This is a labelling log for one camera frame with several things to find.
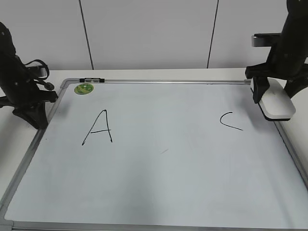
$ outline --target white table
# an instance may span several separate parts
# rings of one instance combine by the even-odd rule
[[[56,91],[66,78],[159,79],[159,80],[243,80],[244,68],[232,69],[170,69],[170,70],[86,70],[51,71],[48,79]],[[296,114],[284,126],[297,154],[308,167],[308,90],[293,98]],[[4,194],[36,130],[12,114],[12,108],[0,109],[0,197]]]

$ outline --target white wall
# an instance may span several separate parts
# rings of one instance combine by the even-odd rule
[[[95,69],[206,68],[216,0],[84,0]]]
[[[206,68],[218,0],[81,0],[95,69]],[[266,60],[254,33],[280,32],[285,0],[219,0],[210,68]],[[78,0],[1,0],[24,62],[91,69]]]
[[[23,63],[42,59],[50,69],[91,69],[77,0],[1,0],[0,22]]]
[[[264,63],[269,47],[252,47],[256,33],[280,33],[287,17],[285,0],[219,0],[209,68]]]

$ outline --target whiteboard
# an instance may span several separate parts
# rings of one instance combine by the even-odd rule
[[[103,83],[87,95],[75,86],[6,219],[308,228],[307,189],[248,85]],[[103,110],[110,131],[89,133],[108,129]]]

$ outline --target green round sticker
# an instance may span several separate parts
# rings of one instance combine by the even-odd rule
[[[78,95],[86,95],[94,90],[94,86],[90,83],[83,83],[75,87],[74,92]]]

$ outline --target aluminum frame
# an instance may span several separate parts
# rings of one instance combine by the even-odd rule
[[[116,84],[116,83],[177,83],[177,84],[230,84],[230,85],[249,85],[250,80],[243,81],[174,81],[174,80],[105,80],[99,83],[97,78],[86,78],[85,82],[93,84]],[[68,78],[63,81],[60,86],[59,98],[53,105],[49,115],[50,122],[55,114],[60,101],[70,84],[80,83],[79,78]],[[303,179],[308,190],[308,169],[302,165],[300,158],[291,144],[281,122],[274,122],[285,146],[293,159],[293,162]],[[190,227],[190,226],[161,226],[161,225],[119,225],[119,224],[90,224],[90,223],[50,223],[50,222],[27,222],[12,221],[4,218],[7,208],[22,180],[35,152],[39,146],[39,142],[45,133],[45,129],[38,130],[32,140],[24,158],[17,168],[8,188],[6,189],[2,199],[0,200],[0,231],[21,230],[21,231],[308,231],[308,229],[267,229],[267,228],[230,228],[230,227]]]

